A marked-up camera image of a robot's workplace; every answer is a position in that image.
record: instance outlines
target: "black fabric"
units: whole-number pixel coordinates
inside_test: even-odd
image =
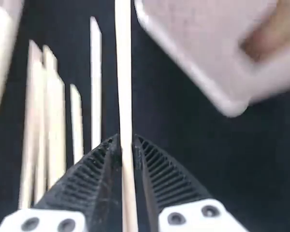
[[[79,89],[90,150],[90,16],[102,31],[102,139],[119,131],[114,0],[27,0],[0,108],[0,221],[18,203],[29,39],[58,58],[67,112],[69,84]],[[222,116],[142,30],[134,9],[132,78],[135,133],[173,155],[250,231],[290,232],[290,91]]]

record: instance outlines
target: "screw hole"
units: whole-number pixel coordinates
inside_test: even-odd
[[[72,232],[75,229],[75,221],[72,219],[65,219],[58,225],[59,232]]]
[[[180,213],[171,213],[168,216],[168,222],[170,225],[182,225],[186,222],[186,219]]]
[[[27,219],[22,225],[22,231],[32,231],[39,225],[40,220],[37,217],[31,217]]]
[[[215,218],[215,217],[218,217],[220,215],[220,212],[219,210],[212,206],[212,205],[207,205],[207,206],[204,206],[202,208],[202,214],[204,217],[206,218]]]

